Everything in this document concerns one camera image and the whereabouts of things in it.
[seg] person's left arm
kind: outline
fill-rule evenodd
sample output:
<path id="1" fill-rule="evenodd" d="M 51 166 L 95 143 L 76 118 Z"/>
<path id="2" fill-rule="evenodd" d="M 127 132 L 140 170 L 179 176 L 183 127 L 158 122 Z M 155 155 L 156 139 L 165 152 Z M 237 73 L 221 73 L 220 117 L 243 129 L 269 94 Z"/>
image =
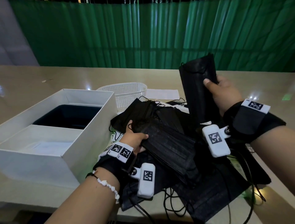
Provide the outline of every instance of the person's left arm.
<path id="1" fill-rule="evenodd" d="M 120 142 L 133 147 L 134 154 L 140 151 L 140 143 L 148 135 L 133 133 L 126 127 L 126 133 Z M 95 172 L 100 180 L 106 180 L 119 192 L 118 179 L 108 170 L 98 167 Z M 100 224 L 106 223 L 115 205 L 115 193 L 109 187 L 98 183 L 97 179 L 89 176 L 50 216 L 46 224 Z"/>

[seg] white plastic basket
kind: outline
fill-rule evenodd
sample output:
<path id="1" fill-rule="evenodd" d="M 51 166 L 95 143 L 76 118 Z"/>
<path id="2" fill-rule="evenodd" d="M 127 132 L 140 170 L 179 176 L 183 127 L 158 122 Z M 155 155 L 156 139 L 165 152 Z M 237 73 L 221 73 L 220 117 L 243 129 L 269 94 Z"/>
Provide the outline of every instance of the white plastic basket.
<path id="1" fill-rule="evenodd" d="M 97 90 L 115 92 L 118 112 L 123 112 L 136 98 L 145 96 L 147 88 L 140 82 L 127 82 L 103 86 Z"/>

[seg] person's right arm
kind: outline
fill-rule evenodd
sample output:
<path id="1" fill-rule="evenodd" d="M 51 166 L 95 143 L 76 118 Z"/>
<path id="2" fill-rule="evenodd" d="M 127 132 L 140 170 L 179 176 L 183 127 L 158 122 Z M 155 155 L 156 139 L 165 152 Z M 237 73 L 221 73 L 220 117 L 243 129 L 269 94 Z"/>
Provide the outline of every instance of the person's right arm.
<path id="1" fill-rule="evenodd" d="M 218 85 L 205 79 L 204 85 L 212 93 L 223 116 L 231 106 L 244 99 L 229 80 L 222 76 L 217 76 L 217 80 Z M 295 195 L 295 131 L 286 126 L 276 127 L 251 142 L 251 146 Z"/>

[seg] basket rim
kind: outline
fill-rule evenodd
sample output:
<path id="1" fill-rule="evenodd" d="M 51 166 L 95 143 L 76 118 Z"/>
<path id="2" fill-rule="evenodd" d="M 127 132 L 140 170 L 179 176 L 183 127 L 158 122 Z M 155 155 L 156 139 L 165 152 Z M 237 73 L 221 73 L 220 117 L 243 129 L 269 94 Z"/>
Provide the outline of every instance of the basket rim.
<path id="1" fill-rule="evenodd" d="M 106 86 L 102 86 L 100 88 L 98 88 L 97 90 L 98 91 L 103 91 L 103 90 L 100 90 L 101 88 L 104 88 L 104 87 L 108 87 L 108 86 L 115 86 L 115 85 L 120 85 L 120 84 L 132 84 L 132 83 L 139 83 L 139 84 L 143 84 L 145 89 L 143 91 L 146 91 L 147 90 L 147 85 L 144 84 L 144 83 L 141 83 L 141 82 L 124 82 L 124 83 L 116 83 L 116 84 L 111 84 L 111 85 L 106 85 Z M 120 95 L 127 95 L 127 94 L 135 94 L 135 93 L 139 93 L 139 92 L 143 92 L 143 91 L 138 91 L 138 92 L 130 92 L 130 93 L 121 93 L 121 94 L 115 94 L 115 96 L 120 96 Z"/>

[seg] person's left hand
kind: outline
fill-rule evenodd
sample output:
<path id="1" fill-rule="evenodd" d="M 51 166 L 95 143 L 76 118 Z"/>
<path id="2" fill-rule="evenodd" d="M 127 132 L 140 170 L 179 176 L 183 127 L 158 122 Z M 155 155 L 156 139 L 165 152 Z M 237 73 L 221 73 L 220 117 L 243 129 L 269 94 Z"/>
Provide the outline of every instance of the person's left hand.
<path id="1" fill-rule="evenodd" d="M 143 139 L 147 139 L 148 135 L 143 133 L 133 133 L 133 131 L 128 127 L 129 124 L 132 123 L 132 120 L 130 120 L 126 126 L 126 132 L 123 135 L 123 137 L 120 139 L 120 142 L 130 145 L 133 148 L 133 153 L 137 155 L 139 152 L 141 152 L 141 141 Z"/>

